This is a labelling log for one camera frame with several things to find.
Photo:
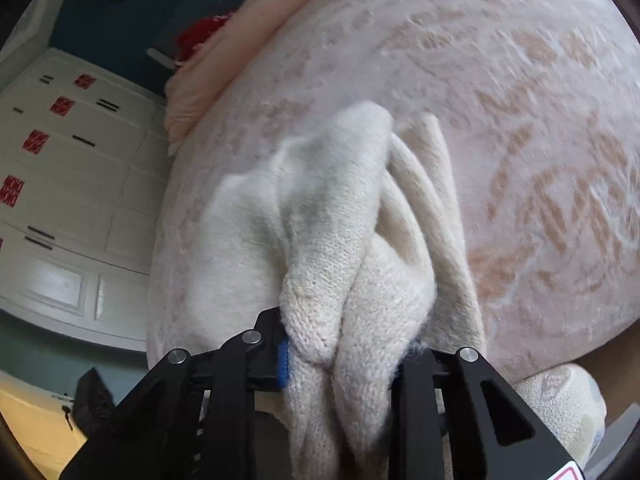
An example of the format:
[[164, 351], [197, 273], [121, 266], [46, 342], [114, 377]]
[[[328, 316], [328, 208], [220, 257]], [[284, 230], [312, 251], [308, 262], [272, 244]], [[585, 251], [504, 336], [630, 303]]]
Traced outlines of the cream knitted sweater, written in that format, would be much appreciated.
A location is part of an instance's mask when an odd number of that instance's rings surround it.
[[336, 479], [352, 451], [386, 469], [388, 389], [413, 344], [484, 348], [439, 122], [402, 129], [372, 102], [225, 178], [200, 223], [180, 330], [219, 347], [278, 307], [288, 335], [293, 474]]

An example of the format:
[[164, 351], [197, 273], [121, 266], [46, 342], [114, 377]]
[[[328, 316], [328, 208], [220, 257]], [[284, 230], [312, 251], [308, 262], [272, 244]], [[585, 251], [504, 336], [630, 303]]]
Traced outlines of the black bag on floor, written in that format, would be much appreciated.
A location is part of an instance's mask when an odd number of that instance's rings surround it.
[[72, 419], [86, 438], [95, 434], [114, 412], [115, 403], [95, 367], [78, 379], [72, 405]]

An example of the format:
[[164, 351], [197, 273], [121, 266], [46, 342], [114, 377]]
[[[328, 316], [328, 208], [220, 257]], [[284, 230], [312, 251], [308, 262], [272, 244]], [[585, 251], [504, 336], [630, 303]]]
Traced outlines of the white patterned slipper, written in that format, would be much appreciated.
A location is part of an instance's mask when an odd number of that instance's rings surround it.
[[584, 468], [605, 433], [606, 404], [593, 377], [570, 363], [523, 379], [513, 388]]

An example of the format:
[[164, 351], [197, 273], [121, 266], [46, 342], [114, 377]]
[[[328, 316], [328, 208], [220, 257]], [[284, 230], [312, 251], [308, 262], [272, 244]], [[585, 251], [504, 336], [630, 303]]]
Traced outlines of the white wardrobe with red stickers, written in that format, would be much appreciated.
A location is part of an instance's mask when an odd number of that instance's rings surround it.
[[1, 307], [35, 326], [145, 348], [171, 161], [155, 94], [47, 50], [1, 97]]

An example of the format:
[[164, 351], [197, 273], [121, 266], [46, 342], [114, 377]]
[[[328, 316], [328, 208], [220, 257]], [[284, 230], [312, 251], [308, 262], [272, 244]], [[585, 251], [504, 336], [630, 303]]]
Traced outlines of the floral beige bed cover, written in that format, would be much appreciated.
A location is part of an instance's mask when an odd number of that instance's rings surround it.
[[178, 311], [219, 182], [361, 100], [442, 125], [489, 359], [512, 380], [639, 316], [639, 45], [611, 0], [309, 0], [180, 142], [158, 220], [146, 354]]

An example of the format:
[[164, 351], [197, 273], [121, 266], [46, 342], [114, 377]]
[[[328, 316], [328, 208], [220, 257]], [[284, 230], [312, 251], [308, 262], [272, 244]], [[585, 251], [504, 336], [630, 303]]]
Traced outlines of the red pillow at headboard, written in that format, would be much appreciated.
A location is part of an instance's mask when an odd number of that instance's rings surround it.
[[192, 56], [203, 47], [203, 44], [226, 24], [232, 13], [206, 16], [180, 32], [176, 38], [177, 54], [175, 61], [178, 65], [189, 61]]

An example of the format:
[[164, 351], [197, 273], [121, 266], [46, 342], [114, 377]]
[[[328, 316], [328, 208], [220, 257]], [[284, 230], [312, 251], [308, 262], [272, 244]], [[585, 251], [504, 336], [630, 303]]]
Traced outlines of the teal upholstered headboard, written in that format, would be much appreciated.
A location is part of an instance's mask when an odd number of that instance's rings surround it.
[[176, 38], [206, 16], [243, 0], [64, 0], [50, 46], [164, 94]]

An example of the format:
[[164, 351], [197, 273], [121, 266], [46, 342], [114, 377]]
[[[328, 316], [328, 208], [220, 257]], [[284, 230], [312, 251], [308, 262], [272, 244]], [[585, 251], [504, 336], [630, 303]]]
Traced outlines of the pink folded quilt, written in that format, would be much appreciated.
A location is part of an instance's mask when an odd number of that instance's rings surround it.
[[285, 21], [309, 0], [244, 0], [165, 87], [164, 127], [171, 144], [182, 141], [222, 90], [252, 62]]

